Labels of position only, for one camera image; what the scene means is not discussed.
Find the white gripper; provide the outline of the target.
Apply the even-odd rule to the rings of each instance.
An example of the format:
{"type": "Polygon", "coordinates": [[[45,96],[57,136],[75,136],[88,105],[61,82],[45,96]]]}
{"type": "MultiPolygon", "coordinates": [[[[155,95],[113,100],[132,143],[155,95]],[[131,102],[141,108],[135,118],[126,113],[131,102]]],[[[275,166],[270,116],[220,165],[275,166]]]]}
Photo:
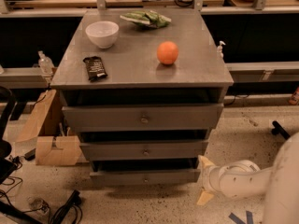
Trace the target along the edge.
{"type": "Polygon", "coordinates": [[[216,166],[206,156],[199,156],[199,166],[204,171],[204,189],[199,194],[197,205],[203,206],[214,198],[211,192],[220,192],[231,199],[243,199],[261,194],[254,181],[260,168],[252,161],[236,161],[216,166]]]}

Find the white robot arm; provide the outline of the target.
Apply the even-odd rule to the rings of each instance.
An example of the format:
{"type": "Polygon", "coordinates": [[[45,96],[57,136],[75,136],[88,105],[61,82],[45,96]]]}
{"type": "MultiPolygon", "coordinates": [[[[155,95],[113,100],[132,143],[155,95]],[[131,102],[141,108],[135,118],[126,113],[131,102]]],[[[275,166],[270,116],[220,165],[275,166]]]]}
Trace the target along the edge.
{"type": "Polygon", "coordinates": [[[200,156],[202,188],[197,201],[204,205],[215,193],[231,199],[265,195],[263,224],[299,224],[299,133],[279,149],[273,165],[260,169],[249,160],[217,166],[200,156]]]}

